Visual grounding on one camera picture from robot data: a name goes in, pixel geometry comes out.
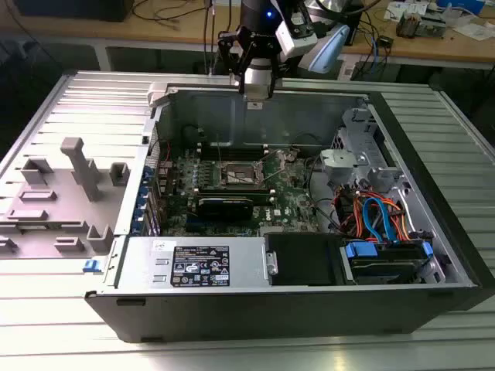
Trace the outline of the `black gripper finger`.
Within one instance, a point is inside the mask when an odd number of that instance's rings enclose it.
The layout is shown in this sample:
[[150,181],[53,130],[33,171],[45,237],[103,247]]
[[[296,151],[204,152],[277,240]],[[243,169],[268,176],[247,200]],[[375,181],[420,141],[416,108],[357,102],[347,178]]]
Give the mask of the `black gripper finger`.
[[[251,31],[246,27],[238,27],[235,32],[220,32],[217,46],[220,57],[230,74],[238,82],[239,93],[244,93],[245,74],[251,61],[254,59],[254,39]],[[230,56],[230,50],[237,43],[241,48],[241,56],[237,59]]]
[[282,63],[280,62],[280,53],[282,51],[282,48],[275,37],[272,37],[268,42],[267,51],[268,51],[268,59],[271,66],[271,80],[268,88],[268,97],[272,97],[275,90],[275,85],[278,79],[282,76],[282,72],[281,72]]

